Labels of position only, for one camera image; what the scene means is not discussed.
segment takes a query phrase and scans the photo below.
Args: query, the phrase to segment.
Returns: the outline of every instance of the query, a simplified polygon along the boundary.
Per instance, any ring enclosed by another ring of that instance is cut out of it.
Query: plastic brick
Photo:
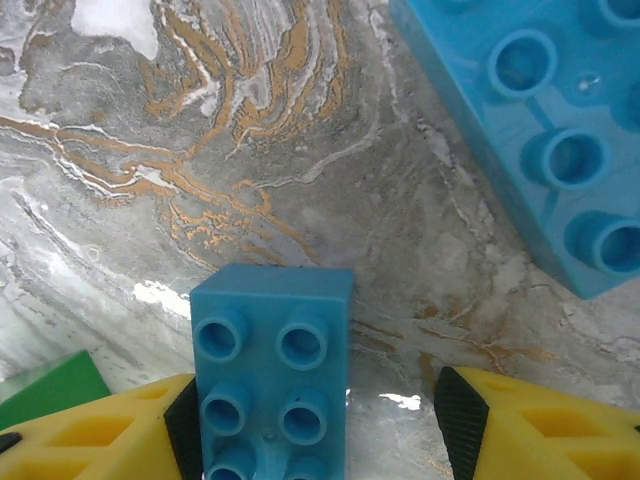
[[[469,367],[434,407],[456,480],[636,480],[640,412]]]
[[[343,480],[348,270],[228,265],[191,292],[206,480]]]
[[[197,422],[183,415],[195,407],[193,379],[176,375],[0,430],[0,480],[199,480],[201,463],[181,468],[200,449]]]
[[[0,382],[0,430],[109,395],[86,351]]]
[[[640,1],[391,0],[536,263],[583,298],[640,275]]]

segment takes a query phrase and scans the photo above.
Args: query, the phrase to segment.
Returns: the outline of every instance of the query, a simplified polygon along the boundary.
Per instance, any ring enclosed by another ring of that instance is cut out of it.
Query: green plastic piece
[[[0,382],[0,431],[110,394],[83,350]]]

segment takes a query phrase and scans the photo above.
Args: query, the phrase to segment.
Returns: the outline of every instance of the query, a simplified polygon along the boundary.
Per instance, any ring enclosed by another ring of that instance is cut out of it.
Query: light blue brick
[[[344,480],[348,270],[228,265],[191,292],[207,480]]]
[[[640,2],[390,0],[536,263],[583,298],[640,275]]]

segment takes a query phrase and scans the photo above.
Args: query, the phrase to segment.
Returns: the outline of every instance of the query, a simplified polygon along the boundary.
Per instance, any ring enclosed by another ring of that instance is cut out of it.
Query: marble countertop
[[[640,282],[535,267],[386,1],[0,5],[0,379],[192,371],[188,292],[245,261],[356,271],[353,479],[452,478],[445,364],[638,406]]]

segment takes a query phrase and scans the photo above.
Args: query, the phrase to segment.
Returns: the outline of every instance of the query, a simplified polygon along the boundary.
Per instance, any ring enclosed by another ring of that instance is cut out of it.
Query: black rubber pad
[[[440,372],[433,403],[455,480],[472,480],[489,406],[451,367]]]
[[[171,447],[183,480],[202,478],[202,447],[195,378],[164,413]]]
[[[0,435],[0,453],[4,453],[22,440],[18,432],[3,433]]]

